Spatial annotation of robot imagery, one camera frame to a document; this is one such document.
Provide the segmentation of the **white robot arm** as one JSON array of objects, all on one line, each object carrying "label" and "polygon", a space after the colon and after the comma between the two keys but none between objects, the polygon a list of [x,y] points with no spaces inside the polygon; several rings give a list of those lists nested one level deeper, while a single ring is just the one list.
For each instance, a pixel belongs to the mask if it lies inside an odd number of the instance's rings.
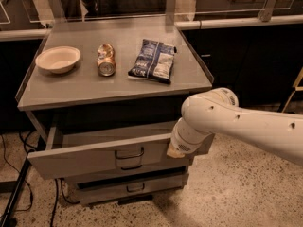
[{"label": "white robot arm", "polygon": [[167,155],[183,158],[211,134],[224,134],[303,166],[303,115],[243,109],[236,95],[217,88],[188,97],[173,127]]}]

